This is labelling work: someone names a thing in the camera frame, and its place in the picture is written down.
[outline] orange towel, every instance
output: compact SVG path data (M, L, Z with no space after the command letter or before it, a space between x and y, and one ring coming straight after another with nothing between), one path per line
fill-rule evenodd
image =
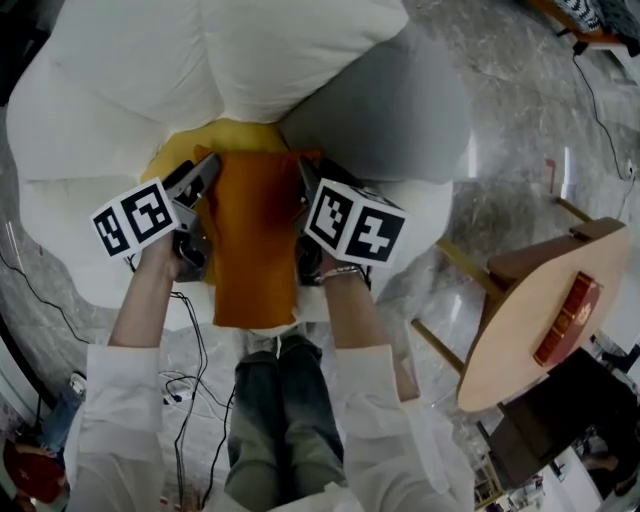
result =
M209 151L196 148L196 160ZM209 189L214 226L216 325L269 329L294 321L293 220L300 213L297 160L319 151L221 153L222 171Z

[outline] red object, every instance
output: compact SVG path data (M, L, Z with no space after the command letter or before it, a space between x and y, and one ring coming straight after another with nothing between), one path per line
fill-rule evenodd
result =
M540 366L555 365L571 353L600 298L600 285L578 272L551 329L533 358Z
M5 443L4 467L16 487L38 501L53 503L62 492L60 479L65 472L55 459L30 453L18 453L15 445Z

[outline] white sleeve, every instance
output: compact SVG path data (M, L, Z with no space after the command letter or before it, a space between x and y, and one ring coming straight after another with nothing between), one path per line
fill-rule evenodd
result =
M158 349L89 347L86 401L65 449L68 512L157 508L164 484L158 357Z
M452 426L420 400L401 403L391 347L338 350L347 395L345 472L366 512L471 512L474 473Z

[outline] stool leg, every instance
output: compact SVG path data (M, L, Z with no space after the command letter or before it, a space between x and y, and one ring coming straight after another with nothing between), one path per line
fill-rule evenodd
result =
M586 213L584 213L580 208L571 204L566 199L562 199L561 197L556 197L556 201L560 206L562 206L569 213L578 217L582 222L591 222L593 220Z
M500 289L500 286L498 286L487 272L471 261L471 259L458 247L446 238L438 240L436 245L438 246L438 249L440 249L447 258L449 258L451 263L482 286L489 297L495 301L502 299L504 293Z
M418 334L422 336L429 345L431 345L438 354L440 354L444 360L449 363L453 369L458 373L458 375L462 375L464 371L464 363L458 359L458 357L449 350L440 339L433 334L427 327L417 318L411 322L413 328L418 331Z

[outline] bracelet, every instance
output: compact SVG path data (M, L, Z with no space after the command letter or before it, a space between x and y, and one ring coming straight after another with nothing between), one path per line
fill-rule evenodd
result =
M349 274L358 274L365 283L367 282L366 275L362 268L360 268L358 265L345 265L344 267L331 269L328 272L322 274L320 277L316 277L316 283L323 284L327 279L330 279L332 277L346 276Z

